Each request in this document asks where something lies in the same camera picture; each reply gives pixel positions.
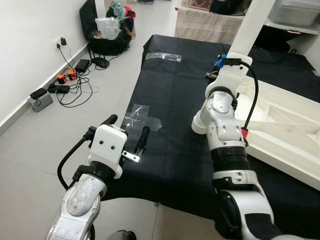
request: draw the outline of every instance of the black tablecloth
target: black tablecloth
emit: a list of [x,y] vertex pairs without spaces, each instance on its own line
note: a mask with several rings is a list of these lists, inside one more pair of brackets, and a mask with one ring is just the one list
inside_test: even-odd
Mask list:
[[[207,139],[193,133],[193,116],[204,101],[206,72],[228,45],[154,35],[144,46],[141,72],[127,112],[134,104],[150,106],[148,116],[161,120],[151,131],[147,150],[138,164],[126,162],[107,197],[140,198],[215,219],[211,185],[213,163]],[[147,53],[181,55],[182,61],[145,60]],[[258,79],[319,102],[320,82],[300,55],[252,49]],[[128,140],[133,151],[137,141]],[[249,157],[274,212],[275,223],[286,234],[320,239],[320,193],[314,188]]]

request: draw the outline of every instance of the black bag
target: black bag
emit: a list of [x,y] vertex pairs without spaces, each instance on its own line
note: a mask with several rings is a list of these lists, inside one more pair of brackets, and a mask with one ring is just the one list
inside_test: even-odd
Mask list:
[[97,32],[95,19],[98,18],[95,0],[87,0],[80,8],[80,18],[85,39],[89,42],[89,49],[95,54],[117,56],[123,53],[131,41],[131,36],[121,27],[121,32],[114,40],[94,38]]

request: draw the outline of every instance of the gray tile floor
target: gray tile floor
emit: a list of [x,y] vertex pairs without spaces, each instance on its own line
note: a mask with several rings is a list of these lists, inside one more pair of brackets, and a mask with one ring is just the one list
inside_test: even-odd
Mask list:
[[[56,176],[60,160],[87,126],[99,125],[110,114],[117,114],[120,120],[124,117],[140,73],[143,45],[152,34],[174,35],[175,6],[176,0],[136,4],[137,37],[130,49],[112,60],[107,70],[89,75],[99,92],[76,108],[62,107],[53,95],[53,104],[39,113],[30,109],[0,137],[0,239],[44,239],[64,194]],[[65,164],[62,174],[68,182],[88,153],[85,144]],[[134,231],[138,240],[221,239],[212,221],[150,201],[120,198],[103,202],[95,221],[96,239],[104,240],[121,229]]]

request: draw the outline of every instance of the orange device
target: orange device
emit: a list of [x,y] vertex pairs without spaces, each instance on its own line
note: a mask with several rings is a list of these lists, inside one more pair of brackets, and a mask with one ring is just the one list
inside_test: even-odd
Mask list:
[[67,77],[64,73],[59,73],[56,76],[56,79],[58,80],[58,83],[60,83],[60,84],[65,84],[67,82]]
[[72,69],[66,72],[66,74],[68,75],[70,80],[76,80],[77,79],[77,75],[76,75],[76,70]]

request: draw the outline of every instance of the blue clip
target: blue clip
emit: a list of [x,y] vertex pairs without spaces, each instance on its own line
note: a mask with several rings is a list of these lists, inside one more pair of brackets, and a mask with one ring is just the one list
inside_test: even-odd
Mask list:
[[227,55],[226,54],[222,54],[221,55],[221,59],[217,62],[215,62],[215,66],[218,66],[219,68],[222,68],[224,65],[222,64],[222,59],[226,59],[227,58]]

